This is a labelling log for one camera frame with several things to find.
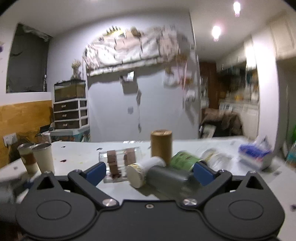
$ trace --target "screw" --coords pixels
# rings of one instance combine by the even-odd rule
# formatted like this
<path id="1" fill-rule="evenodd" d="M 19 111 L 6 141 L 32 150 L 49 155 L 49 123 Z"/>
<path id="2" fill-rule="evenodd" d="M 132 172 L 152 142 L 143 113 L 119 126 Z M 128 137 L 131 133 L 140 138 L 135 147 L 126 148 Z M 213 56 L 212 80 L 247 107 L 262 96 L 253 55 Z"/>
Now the screw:
<path id="1" fill-rule="evenodd" d="M 185 206 L 195 206 L 197 204 L 197 200 L 194 198 L 186 198 L 183 200 L 183 204 Z"/>
<path id="2" fill-rule="evenodd" d="M 153 204 L 146 204 L 145 207 L 148 209 L 151 209 L 151 208 L 154 208 L 154 205 Z"/>
<path id="3" fill-rule="evenodd" d="M 115 199 L 108 198 L 108 199 L 104 199 L 102 201 L 102 204 L 106 207 L 113 207 L 113 206 L 117 205 L 117 201 Z"/>

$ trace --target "dark brown drawer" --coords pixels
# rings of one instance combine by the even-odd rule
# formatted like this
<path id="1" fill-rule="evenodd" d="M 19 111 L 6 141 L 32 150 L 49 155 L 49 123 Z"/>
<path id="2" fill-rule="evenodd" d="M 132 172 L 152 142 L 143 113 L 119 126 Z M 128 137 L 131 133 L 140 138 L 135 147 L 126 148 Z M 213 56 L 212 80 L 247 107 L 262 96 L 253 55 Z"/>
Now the dark brown drawer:
<path id="1" fill-rule="evenodd" d="M 79 128 L 79 120 L 55 122 L 56 129 L 76 129 Z"/>
<path id="2" fill-rule="evenodd" d="M 80 115 L 81 116 L 86 116 L 87 115 L 87 110 L 81 110 Z"/>
<path id="3" fill-rule="evenodd" d="M 78 119 L 79 118 L 79 112 L 76 111 L 67 111 L 67 112 L 61 112 L 61 113 L 55 113 L 54 114 L 54 120 L 60 121 L 60 120 L 69 120 L 69 119 Z"/>
<path id="4" fill-rule="evenodd" d="M 81 100 L 80 101 L 80 107 L 86 107 L 87 101 L 86 100 Z"/>
<path id="5" fill-rule="evenodd" d="M 78 101 L 54 104 L 54 111 L 75 110 L 78 109 Z"/>
<path id="6" fill-rule="evenodd" d="M 87 118 L 81 120 L 81 126 L 85 126 L 85 125 L 87 125 L 87 123 L 88 123 Z"/>

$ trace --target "brown cylindrical container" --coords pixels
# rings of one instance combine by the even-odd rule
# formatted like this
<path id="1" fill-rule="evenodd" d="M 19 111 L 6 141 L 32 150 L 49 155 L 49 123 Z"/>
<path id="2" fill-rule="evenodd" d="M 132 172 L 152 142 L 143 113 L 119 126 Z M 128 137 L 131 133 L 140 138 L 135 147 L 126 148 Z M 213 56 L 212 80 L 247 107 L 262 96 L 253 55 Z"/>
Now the brown cylindrical container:
<path id="1" fill-rule="evenodd" d="M 167 166 L 172 157 L 172 132 L 156 130 L 151 133 L 151 156 L 161 157 Z"/>
<path id="2" fill-rule="evenodd" d="M 18 146 L 17 150 L 20 153 L 20 157 L 22 162 L 24 163 L 28 174 L 34 175 L 38 170 L 38 165 L 36 163 L 36 159 L 33 155 L 32 148 L 35 146 L 34 143 L 25 143 Z"/>

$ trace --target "light bulb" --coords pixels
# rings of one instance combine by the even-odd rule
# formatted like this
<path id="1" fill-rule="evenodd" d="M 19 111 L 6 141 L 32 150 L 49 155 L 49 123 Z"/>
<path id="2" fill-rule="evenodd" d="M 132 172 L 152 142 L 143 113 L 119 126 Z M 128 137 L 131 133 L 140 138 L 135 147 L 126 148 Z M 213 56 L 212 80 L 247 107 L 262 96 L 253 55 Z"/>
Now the light bulb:
<path id="1" fill-rule="evenodd" d="M 212 35 L 214 37 L 214 41 L 217 42 L 219 40 L 219 36 L 221 34 L 221 28 L 218 26 L 214 26 L 212 30 Z"/>
<path id="2" fill-rule="evenodd" d="M 234 13 L 236 17 L 239 17 L 240 14 L 240 3 L 239 2 L 235 2 L 233 4 L 233 9 L 234 9 Z"/>

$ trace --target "white cylindrical container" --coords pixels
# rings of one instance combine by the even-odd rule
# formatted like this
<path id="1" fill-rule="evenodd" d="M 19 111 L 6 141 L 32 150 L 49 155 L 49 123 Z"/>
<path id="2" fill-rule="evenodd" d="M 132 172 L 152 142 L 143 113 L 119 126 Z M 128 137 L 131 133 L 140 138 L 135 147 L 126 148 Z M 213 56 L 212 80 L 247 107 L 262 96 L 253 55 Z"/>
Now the white cylindrical container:
<path id="1" fill-rule="evenodd" d="M 51 171 L 54 174 L 52 145 L 48 142 L 45 142 L 36 145 L 32 150 L 40 171 Z"/>
<path id="2" fill-rule="evenodd" d="M 128 165 L 126 167 L 126 176 L 131 186 L 134 188 L 143 186 L 145 184 L 146 174 L 153 166 L 165 167 L 166 164 L 162 158 L 154 156 Z"/>
<path id="3" fill-rule="evenodd" d="M 34 143 L 25 143 L 18 146 L 17 148 L 18 152 L 20 153 L 22 162 L 24 163 L 29 175 L 34 175 L 39 170 L 32 151 L 32 148 L 34 146 Z"/>

